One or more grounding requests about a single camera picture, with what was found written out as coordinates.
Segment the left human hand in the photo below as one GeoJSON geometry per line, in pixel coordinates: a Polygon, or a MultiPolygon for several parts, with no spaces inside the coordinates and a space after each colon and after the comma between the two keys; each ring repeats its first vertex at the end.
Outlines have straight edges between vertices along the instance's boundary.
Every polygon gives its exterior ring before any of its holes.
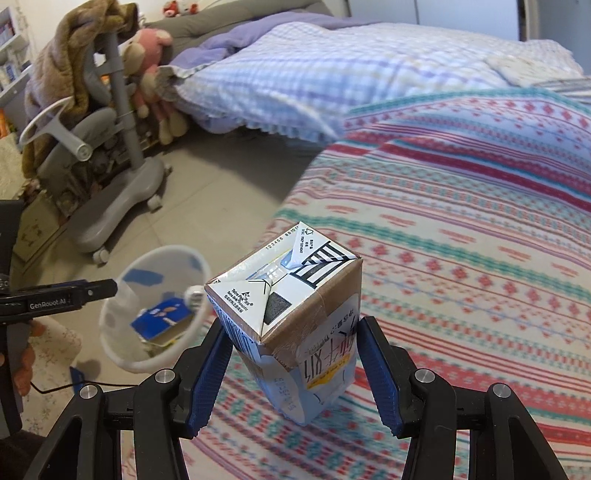
{"type": "MultiPolygon", "coordinates": [[[[31,320],[30,335],[32,337],[40,337],[46,330],[43,323],[37,320],[31,320]]],[[[23,350],[21,359],[18,362],[19,368],[12,375],[12,382],[16,392],[21,396],[26,396],[31,389],[31,381],[33,377],[33,364],[35,362],[35,352],[30,344],[27,344],[23,350]]]]}

